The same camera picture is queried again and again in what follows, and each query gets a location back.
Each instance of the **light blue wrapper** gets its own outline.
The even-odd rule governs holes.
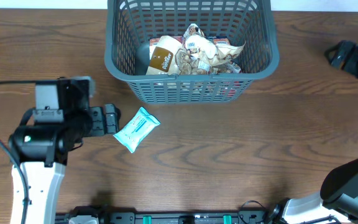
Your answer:
[[[134,153],[140,142],[161,123],[145,108],[141,107],[135,117],[114,137],[131,153]]]

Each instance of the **blue-gray storage bin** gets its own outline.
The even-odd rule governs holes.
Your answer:
[[[227,36],[232,45],[245,42],[234,60],[242,73],[144,75],[150,38],[183,35],[191,23],[206,35]],[[104,62],[146,103],[232,101],[271,75],[278,61],[270,0],[108,0]]]

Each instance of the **brown label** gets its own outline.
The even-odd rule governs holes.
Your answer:
[[[149,66],[164,72],[168,72],[172,58],[173,53],[171,51],[162,47],[156,47]]]

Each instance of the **plastic basket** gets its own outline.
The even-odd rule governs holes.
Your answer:
[[[144,75],[149,40],[183,35],[197,24],[206,35],[246,46],[234,61],[243,73]],[[104,62],[146,103],[212,103],[235,100],[257,79],[271,75],[279,53],[270,0],[109,0]]]

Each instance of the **wood grain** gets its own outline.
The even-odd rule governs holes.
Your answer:
[[[141,103],[104,66],[106,11],[0,9],[0,80],[91,75],[91,104],[114,103],[121,126],[144,106],[161,125],[134,154],[112,136],[69,155],[58,211],[110,204],[138,211],[235,210],[319,190],[328,172],[358,157],[358,83],[323,57],[358,42],[358,13],[275,12],[281,62],[233,103]],[[34,106],[32,85],[0,86],[6,142]],[[0,149],[0,223],[11,216],[11,165]]]

